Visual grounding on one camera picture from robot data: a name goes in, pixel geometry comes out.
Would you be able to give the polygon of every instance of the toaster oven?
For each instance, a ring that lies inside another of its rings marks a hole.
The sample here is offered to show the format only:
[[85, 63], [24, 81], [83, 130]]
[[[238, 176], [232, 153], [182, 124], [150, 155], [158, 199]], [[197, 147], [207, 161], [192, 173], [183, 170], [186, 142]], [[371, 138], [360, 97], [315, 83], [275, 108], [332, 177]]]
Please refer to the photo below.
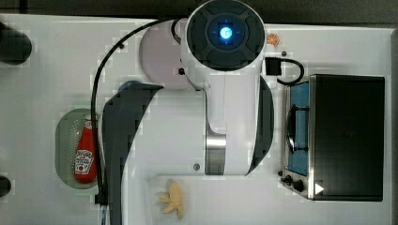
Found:
[[383, 199], [383, 77], [315, 74], [286, 90], [286, 188], [315, 201]]

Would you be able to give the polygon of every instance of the dark object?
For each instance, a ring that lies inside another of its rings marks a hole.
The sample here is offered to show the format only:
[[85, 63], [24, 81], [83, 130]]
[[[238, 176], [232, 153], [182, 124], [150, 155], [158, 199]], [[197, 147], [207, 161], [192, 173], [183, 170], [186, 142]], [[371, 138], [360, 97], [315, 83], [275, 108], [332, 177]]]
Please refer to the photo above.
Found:
[[179, 75], [184, 75], [184, 74], [185, 74], [184, 68], [179, 68], [179, 69], [178, 69], [178, 74], [179, 74]]
[[281, 59], [278, 57], [266, 57], [267, 76], [281, 76], [282, 75], [282, 69], [281, 69], [282, 62], [296, 64], [299, 67], [299, 75], [292, 82], [284, 82], [284, 81], [278, 79], [277, 80], [278, 83], [286, 85], [286, 86], [291, 86], [291, 85], [294, 85], [294, 84], [298, 83], [299, 81], [301, 81], [302, 77], [304, 76], [304, 67], [302, 66], [301, 63], [299, 63], [298, 61], [293, 60], [293, 59], [286, 59], [286, 58]]
[[272, 94], [263, 77], [260, 78], [259, 97], [257, 134], [255, 137], [252, 164], [247, 174], [252, 172], [266, 156], [273, 139], [274, 111]]
[[106, 168], [103, 188], [109, 197], [107, 203], [110, 209], [110, 221], [113, 225], [122, 223], [121, 181], [132, 141], [146, 108], [160, 89], [162, 86], [131, 82], [104, 106], [102, 140]]
[[311, 78], [315, 200], [382, 201], [384, 88], [382, 77]]
[[[199, 8], [187, 25], [188, 46], [203, 65], [221, 71], [248, 66], [265, 43], [264, 25], [238, 1], [212, 1]], [[230, 34], [221, 35], [227, 28]]]
[[297, 124], [295, 145], [308, 151], [286, 145], [283, 173], [303, 190], [283, 185], [315, 201], [382, 201], [384, 78], [315, 74], [289, 92], [289, 108], [309, 106], [288, 122]]
[[281, 59], [276, 57], [266, 57], [267, 76], [281, 76]]
[[0, 176], [0, 198], [11, 190], [11, 182], [5, 176]]
[[294, 189], [296, 189], [298, 192], [301, 192], [304, 190], [304, 184], [302, 183], [302, 180], [297, 180], [292, 183], [292, 186]]
[[32, 52], [29, 37], [0, 22], [0, 61], [10, 65], [25, 62]]
[[196, 163], [195, 165], [193, 165], [193, 169], [196, 170], [196, 171], [199, 171], [200, 170], [200, 165]]
[[285, 178], [281, 178], [281, 181], [284, 182], [287, 186], [291, 186], [293, 179], [290, 175], [287, 175]]
[[287, 134], [286, 134], [286, 141], [287, 145], [289, 146], [290, 152], [293, 154], [297, 150], [305, 150], [308, 151], [308, 147], [296, 147], [296, 111], [305, 111], [308, 112], [310, 108], [308, 107], [297, 107], [293, 105], [287, 115]]
[[[105, 67], [106, 62], [108, 59], [112, 56], [112, 54], [116, 51], [117, 48], [119, 48], [121, 45], [123, 45], [123, 42], [125, 42], [127, 39], [129, 39], [131, 36], [137, 34], [138, 32], [147, 29], [148, 27], [151, 27], [152, 25], [158, 24], [158, 23], [163, 23], [165, 21], [154, 21], [147, 23], [143, 26], [138, 27], [137, 29], [131, 31], [127, 35], [125, 35], [123, 38], [121, 38], [115, 45], [112, 47], [108, 53], [106, 53], [105, 57], [103, 58], [102, 62], [99, 65], [99, 68], [97, 69], [96, 77], [94, 79], [94, 84], [93, 84], [93, 93], [91, 96], [91, 118], [96, 118], [96, 100], [97, 100], [97, 89], [99, 87], [99, 81], [100, 81], [100, 74]], [[93, 140], [94, 142], [94, 147], [95, 147], [95, 152], [96, 156], [100, 156], [100, 149], [98, 148], [99, 144], [97, 143], [96, 140], [99, 139], [99, 134], [98, 134], [98, 126], [97, 126], [97, 121], [93, 120], [92, 122], [92, 127], [93, 127]], [[107, 205], [108, 204], [108, 193], [107, 193], [107, 181], [106, 179], [102, 181], [102, 168], [100, 165], [100, 160], [97, 160], [97, 180], [98, 180], [98, 186], [99, 186], [99, 193], [95, 197], [95, 203], [99, 203], [100, 205]]]
[[179, 37], [179, 35], [176, 34], [176, 24], [177, 24], [177, 23], [179, 22], [179, 20], [181, 20], [181, 19], [182, 19], [182, 18], [177, 18], [177, 19], [173, 20], [172, 28], [171, 28], [173, 38], [175, 39], [175, 41], [176, 41], [178, 44], [181, 44], [181, 37]]

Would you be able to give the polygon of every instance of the red ketchup bottle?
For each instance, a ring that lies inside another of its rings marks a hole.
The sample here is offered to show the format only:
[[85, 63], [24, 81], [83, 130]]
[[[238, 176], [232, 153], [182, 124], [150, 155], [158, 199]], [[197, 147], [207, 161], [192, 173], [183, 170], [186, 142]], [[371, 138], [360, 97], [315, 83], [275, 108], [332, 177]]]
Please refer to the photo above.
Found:
[[93, 144], [93, 130], [91, 127], [91, 115], [84, 117], [82, 137], [76, 149], [74, 174], [80, 183], [90, 183], [97, 176], [97, 160]]

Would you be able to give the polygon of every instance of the white table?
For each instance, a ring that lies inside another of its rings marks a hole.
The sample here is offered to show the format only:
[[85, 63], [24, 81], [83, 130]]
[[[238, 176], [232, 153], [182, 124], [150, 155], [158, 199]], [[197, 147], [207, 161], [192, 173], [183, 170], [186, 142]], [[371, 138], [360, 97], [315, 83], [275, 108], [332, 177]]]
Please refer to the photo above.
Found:
[[[23, 30], [34, 44], [23, 65], [0, 65], [0, 173], [13, 184], [11, 193], [0, 199], [1, 224], [98, 224], [99, 208], [93, 204], [97, 189], [68, 187], [55, 172], [55, 128], [65, 113], [89, 108], [92, 82], [104, 54], [149, 20], [8, 14], [0, 15], [0, 21]], [[276, 135], [252, 175], [214, 181], [223, 192], [195, 202], [197, 224], [390, 224], [391, 30], [277, 24], [268, 29], [281, 38], [277, 52], [287, 51], [288, 57], [303, 62], [306, 74], [385, 76], [384, 200], [310, 202], [293, 194], [278, 182], [281, 135]], [[121, 83], [145, 81], [137, 58], [143, 33], [129, 39], [107, 64], [99, 84], [99, 111]], [[271, 88], [278, 115], [282, 90]], [[277, 116], [279, 134], [282, 123]], [[211, 188], [206, 183], [203, 187]]]

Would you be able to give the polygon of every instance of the small object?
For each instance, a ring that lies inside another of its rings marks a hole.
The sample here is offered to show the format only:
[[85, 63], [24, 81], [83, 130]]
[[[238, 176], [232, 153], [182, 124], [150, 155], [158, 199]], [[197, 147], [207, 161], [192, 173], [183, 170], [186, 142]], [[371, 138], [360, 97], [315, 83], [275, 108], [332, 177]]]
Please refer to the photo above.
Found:
[[179, 68], [179, 69], [178, 69], [178, 74], [179, 74], [179, 75], [184, 75], [184, 74], [185, 74], [184, 68]]
[[318, 184], [315, 184], [315, 194], [318, 194], [318, 193], [322, 192], [322, 190], [324, 190], [323, 187], [321, 187]]
[[199, 171], [200, 170], [200, 165], [196, 163], [195, 165], [193, 165], [193, 169], [196, 170], [196, 171]]
[[25, 62], [32, 52], [32, 43], [26, 34], [0, 22], [0, 61], [10, 65]]
[[271, 44], [273, 46], [278, 46], [279, 44], [279, 37], [275, 34], [269, 34], [267, 36], [267, 44]]
[[298, 180], [292, 183], [293, 188], [297, 190], [298, 192], [301, 192], [304, 190], [304, 184], [302, 183], [302, 180]]
[[178, 218], [182, 218], [184, 215], [184, 208], [182, 206], [182, 191], [176, 181], [172, 181], [169, 191], [162, 194], [159, 197], [164, 203], [169, 203], [161, 212], [163, 214], [172, 213], [176, 209], [176, 215]]
[[74, 174], [77, 181], [81, 183], [90, 183], [97, 176], [97, 162], [96, 153], [94, 151], [91, 115], [87, 114], [84, 119], [82, 137], [76, 149]]
[[0, 198], [11, 190], [11, 182], [5, 176], [0, 176]]
[[287, 175], [285, 178], [281, 178], [281, 181], [284, 182], [287, 186], [291, 186], [293, 179], [290, 175]]
[[266, 73], [267, 76], [281, 76], [282, 75], [282, 61], [277, 57], [266, 57]]
[[231, 28], [225, 26], [222, 28], [222, 30], [220, 31], [220, 36], [224, 39], [228, 39], [232, 36], [232, 30]]

